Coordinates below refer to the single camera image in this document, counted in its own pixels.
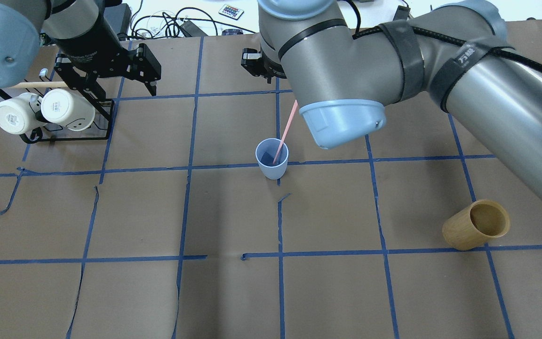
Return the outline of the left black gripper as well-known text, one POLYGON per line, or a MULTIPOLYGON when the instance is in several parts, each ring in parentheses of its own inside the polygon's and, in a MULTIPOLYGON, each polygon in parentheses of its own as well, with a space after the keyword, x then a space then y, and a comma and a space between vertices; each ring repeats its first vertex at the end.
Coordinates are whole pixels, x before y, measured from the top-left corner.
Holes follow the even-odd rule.
POLYGON ((124 77, 139 81, 151 96, 157 95, 161 65, 156 56, 145 43, 139 43, 133 51, 124 48, 107 21, 96 21, 80 36, 56 37, 55 43, 70 60, 68 64, 56 62, 56 72, 71 88, 85 82, 77 71, 71 70, 72 65, 93 77, 124 77))

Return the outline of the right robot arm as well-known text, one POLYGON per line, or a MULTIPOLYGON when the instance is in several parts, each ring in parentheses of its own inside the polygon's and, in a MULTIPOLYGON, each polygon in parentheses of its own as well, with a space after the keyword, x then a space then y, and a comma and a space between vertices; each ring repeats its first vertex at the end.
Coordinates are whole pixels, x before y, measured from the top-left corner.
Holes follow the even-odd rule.
POLYGON ((507 41, 486 0, 446 4, 353 34, 335 0, 260 0, 263 64, 288 79, 316 144, 386 124, 427 92, 542 200, 542 64, 507 41))

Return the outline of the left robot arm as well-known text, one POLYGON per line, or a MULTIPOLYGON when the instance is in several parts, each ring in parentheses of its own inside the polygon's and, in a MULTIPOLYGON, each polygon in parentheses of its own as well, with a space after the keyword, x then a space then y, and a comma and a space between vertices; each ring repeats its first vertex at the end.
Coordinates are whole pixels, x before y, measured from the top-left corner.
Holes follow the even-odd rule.
POLYGON ((157 94, 161 65, 144 43, 129 51, 104 17, 120 0, 0 0, 0 89, 21 83, 44 32, 62 52, 56 72, 71 89, 104 99, 97 79, 123 77, 157 94))

